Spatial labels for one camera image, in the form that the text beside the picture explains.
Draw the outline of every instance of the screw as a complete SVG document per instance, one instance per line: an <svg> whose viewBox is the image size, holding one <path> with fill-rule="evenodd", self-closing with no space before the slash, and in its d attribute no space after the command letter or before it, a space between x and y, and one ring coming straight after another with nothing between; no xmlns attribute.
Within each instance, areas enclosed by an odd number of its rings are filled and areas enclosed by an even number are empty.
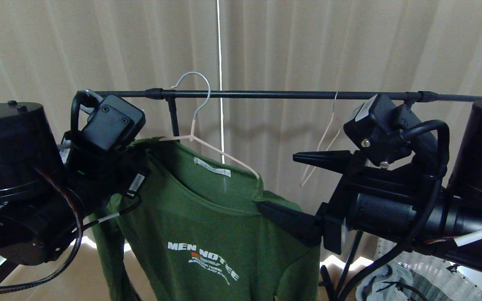
<svg viewBox="0 0 482 301"><path fill-rule="evenodd" d="M360 145L362 145L362 147L369 147L371 142L369 142L369 139L363 139Z"/></svg>
<svg viewBox="0 0 482 301"><path fill-rule="evenodd" d="M16 107L16 109L18 110L18 112L20 113L25 113L27 112L27 107L25 105L19 105Z"/></svg>

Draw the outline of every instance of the green shirt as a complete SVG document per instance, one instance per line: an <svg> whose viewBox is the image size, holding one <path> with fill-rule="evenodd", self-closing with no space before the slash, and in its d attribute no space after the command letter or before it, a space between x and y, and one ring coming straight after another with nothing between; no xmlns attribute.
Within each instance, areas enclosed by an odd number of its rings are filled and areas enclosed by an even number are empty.
<svg viewBox="0 0 482 301"><path fill-rule="evenodd" d="M135 210L93 227L111 300L138 300L123 265L124 239L159 301L310 301L319 246L308 248L264 218L255 202L299 206L262 179L202 157L181 143L143 139L151 174ZM99 218L134 200L115 195Z"/></svg>

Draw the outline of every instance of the black screw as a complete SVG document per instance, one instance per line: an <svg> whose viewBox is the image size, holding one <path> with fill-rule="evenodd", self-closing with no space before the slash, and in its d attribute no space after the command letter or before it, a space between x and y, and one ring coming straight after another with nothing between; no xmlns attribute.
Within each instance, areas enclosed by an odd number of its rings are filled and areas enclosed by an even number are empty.
<svg viewBox="0 0 482 301"><path fill-rule="evenodd" d="M19 105L16 107L16 109L18 110L18 112L20 113L25 113L27 112L27 107L25 105Z"/></svg>

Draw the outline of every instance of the gray cloth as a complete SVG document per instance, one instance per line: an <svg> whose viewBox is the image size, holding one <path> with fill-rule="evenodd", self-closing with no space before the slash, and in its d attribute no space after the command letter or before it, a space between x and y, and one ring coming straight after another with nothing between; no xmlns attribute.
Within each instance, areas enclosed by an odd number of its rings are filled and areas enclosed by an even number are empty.
<svg viewBox="0 0 482 301"><path fill-rule="evenodd" d="M356 289L357 301L388 301L392 297L392 292L397 288L384 282L401 282L409 286L413 285L412 273L396 263L383 265L375 272L364 278ZM410 297L411 292L404 290L405 295Z"/></svg>

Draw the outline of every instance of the white label sticker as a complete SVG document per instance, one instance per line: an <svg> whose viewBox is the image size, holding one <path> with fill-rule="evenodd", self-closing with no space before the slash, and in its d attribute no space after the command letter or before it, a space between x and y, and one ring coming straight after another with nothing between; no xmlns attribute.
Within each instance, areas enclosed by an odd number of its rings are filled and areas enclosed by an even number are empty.
<svg viewBox="0 0 482 301"><path fill-rule="evenodd" d="M62 144L66 144L66 143L70 143L70 142L71 141L68 140L68 139L63 139ZM59 155L61 156L61 160L63 160L63 164L65 164L67 162L69 153L70 153L69 148L59 150Z"/></svg>
<svg viewBox="0 0 482 301"><path fill-rule="evenodd" d="M355 116L356 114L358 113L358 111L360 110L360 108L363 106L364 104L361 104L361 105L358 105L356 107L356 109L354 109L354 111L352 111L352 114L351 116L348 118L347 122L350 122Z"/></svg>
<svg viewBox="0 0 482 301"><path fill-rule="evenodd" d="M195 164L203 166L205 169L211 171L212 173L218 173L219 175L225 175L226 177L232 177L232 172L229 169L222 169L222 168L213 168L208 163L200 160L199 158L195 157Z"/></svg>
<svg viewBox="0 0 482 301"><path fill-rule="evenodd" d="M144 182L144 179L145 179L145 176L138 173L135 176L135 179L133 180L133 182L131 183L129 190L132 190L132 191L139 190L139 187L142 184L142 182ZM135 195L133 193L128 193L128 196L135 196Z"/></svg>
<svg viewBox="0 0 482 301"><path fill-rule="evenodd" d="M364 105L362 106L362 110L358 112L358 114L354 118L354 121L362 120L366 118L367 115L369 115L369 109L371 108L371 105L373 105L373 102L375 101L375 98L377 97L377 95L378 94L375 94L375 96L371 97L369 101L364 103Z"/></svg>

